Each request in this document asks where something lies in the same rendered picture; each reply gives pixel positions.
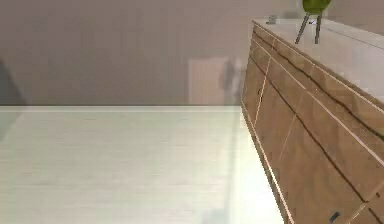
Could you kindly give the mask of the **brown wooden sideboard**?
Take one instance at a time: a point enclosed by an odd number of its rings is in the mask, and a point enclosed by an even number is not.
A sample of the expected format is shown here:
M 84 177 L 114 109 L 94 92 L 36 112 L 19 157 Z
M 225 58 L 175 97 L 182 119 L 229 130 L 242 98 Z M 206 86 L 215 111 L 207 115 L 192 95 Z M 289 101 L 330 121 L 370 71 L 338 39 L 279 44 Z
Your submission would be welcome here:
M 241 107 L 283 224 L 384 224 L 384 37 L 253 22 Z

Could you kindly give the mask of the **green pot on metal legs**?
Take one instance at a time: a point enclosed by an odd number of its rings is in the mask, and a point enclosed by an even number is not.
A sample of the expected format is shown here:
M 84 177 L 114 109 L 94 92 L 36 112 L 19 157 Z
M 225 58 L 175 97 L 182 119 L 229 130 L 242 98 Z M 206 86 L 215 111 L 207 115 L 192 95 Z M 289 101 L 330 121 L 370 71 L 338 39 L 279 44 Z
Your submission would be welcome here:
M 315 29 L 315 43 L 318 44 L 320 40 L 321 21 L 323 12 L 329 7 L 332 0 L 302 0 L 302 7 L 305 12 L 302 24 L 300 26 L 295 43 L 298 44 L 306 28 L 309 18 L 316 15 L 316 29 Z

